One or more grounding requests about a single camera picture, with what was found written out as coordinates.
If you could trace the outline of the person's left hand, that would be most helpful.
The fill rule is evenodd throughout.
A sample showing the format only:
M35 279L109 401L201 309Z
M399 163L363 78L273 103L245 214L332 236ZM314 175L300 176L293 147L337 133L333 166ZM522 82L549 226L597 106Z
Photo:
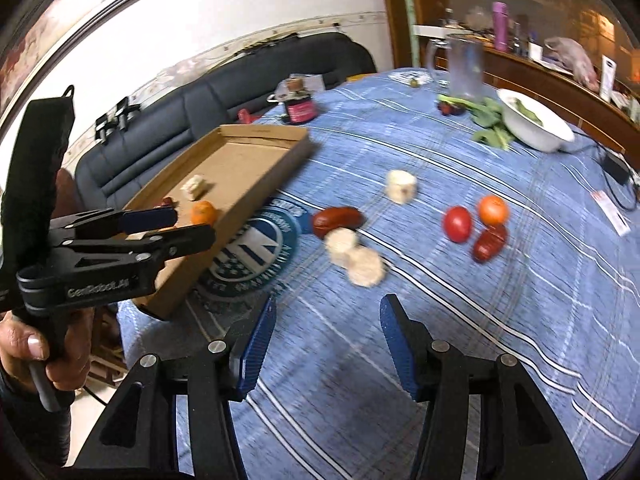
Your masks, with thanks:
M11 312L1 318L1 365L18 388L35 393L29 371L31 362L45 362L47 378L61 391L82 388L90 370L93 309L72 313L66 328L64 352L56 360L50 357L45 336L26 325Z

